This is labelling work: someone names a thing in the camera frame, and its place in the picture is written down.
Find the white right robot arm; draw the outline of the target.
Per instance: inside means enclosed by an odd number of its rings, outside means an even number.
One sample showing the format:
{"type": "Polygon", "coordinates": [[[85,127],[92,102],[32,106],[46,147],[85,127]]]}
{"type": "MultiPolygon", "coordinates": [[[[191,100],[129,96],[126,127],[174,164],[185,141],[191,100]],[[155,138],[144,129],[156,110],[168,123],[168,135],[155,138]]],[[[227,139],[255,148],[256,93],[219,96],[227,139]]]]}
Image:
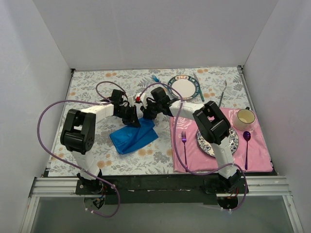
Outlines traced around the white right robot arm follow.
{"type": "Polygon", "coordinates": [[[218,105],[211,100],[205,104],[195,104],[185,102],[182,97],[180,99],[170,99],[162,87],[157,87],[151,91],[152,98],[143,97],[144,92],[142,91],[136,96],[136,103],[142,103],[140,110],[143,112],[144,118],[153,120],[161,113],[175,118],[173,147],[177,159],[184,170],[198,176],[206,176],[217,172],[220,188],[224,192],[231,193],[238,190],[243,170],[239,165],[234,163],[229,146],[229,129],[231,125],[218,105]],[[210,143],[214,151],[218,165],[216,169],[207,173],[195,173],[189,170],[186,163],[181,160],[176,143],[176,130],[179,117],[193,120],[196,123],[201,136],[210,143]]]}

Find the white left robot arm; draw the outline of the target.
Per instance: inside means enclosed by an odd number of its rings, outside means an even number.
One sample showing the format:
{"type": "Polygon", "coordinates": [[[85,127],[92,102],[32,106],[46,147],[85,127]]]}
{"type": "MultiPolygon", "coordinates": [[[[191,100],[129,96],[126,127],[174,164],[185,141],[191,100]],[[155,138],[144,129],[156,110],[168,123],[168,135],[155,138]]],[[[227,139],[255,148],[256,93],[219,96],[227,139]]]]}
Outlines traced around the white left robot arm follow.
{"type": "Polygon", "coordinates": [[[98,179],[102,175],[101,170],[91,152],[96,124],[111,116],[121,118],[125,125],[140,127],[135,97],[126,97],[123,91],[114,89],[112,95],[98,105],[81,110],[70,109],[60,137],[61,144],[71,152],[80,168],[77,177],[92,194],[99,194],[104,187],[103,181],[98,179]]]}

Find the blue satin napkin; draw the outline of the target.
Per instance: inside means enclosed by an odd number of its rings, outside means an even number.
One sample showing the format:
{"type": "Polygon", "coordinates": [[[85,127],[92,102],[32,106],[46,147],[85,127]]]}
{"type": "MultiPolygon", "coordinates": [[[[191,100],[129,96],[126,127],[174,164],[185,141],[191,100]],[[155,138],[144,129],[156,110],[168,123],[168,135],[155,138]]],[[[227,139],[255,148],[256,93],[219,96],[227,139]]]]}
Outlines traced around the blue satin napkin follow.
{"type": "Polygon", "coordinates": [[[152,120],[140,118],[139,123],[139,128],[125,126],[110,134],[110,139],[119,154],[135,152],[158,139],[152,120]]]}

